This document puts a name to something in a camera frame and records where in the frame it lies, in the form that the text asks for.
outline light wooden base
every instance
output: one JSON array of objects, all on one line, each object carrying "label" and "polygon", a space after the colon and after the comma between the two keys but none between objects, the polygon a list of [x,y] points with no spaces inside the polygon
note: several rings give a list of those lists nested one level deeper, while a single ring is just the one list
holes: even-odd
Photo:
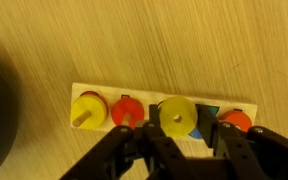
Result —
[{"label": "light wooden base", "polygon": [[[158,104],[167,98],[176,96],[174,94],[165,94],[165,93],[160,93],[160,92],[149,92],[149,91],[116,88],[116,87],[73,83],[71,103],[73,103],[82,93],[86,91],[93,91],[103,96],[105,100],[107,101],[110,110],[112,109],[115,102],[117,102],[121,98],[122,95],[129,95],[130,97],[135,98],[142,103],[144,107],[144,111],[145,111],[145,118],[144,118],[145,120],[148,120],[149,118],[148,108],[150,104]],[[185,97],[190,99],[192,102],[196,104],[204,104],[204,105],[220,107],[219,112],[217,113],[217,116],[221,116],[223,113],[233,110],[233,109],[240,109],[250,117],[250,119],[252,120],[252,124],[254,124],[254,120],[255,120],[256,112],[257,112],[257,106],[254,104],[205,99],[205,98],[191,97],[191,96],[185,96]],[[109,112],[107,116],[107,120],[95,130],[108,132],[114,126],[115,124],[112,121],[111,114]],[[184,139],[195,140],[194,138],[191,138],[191,137],[187,137]]]}]

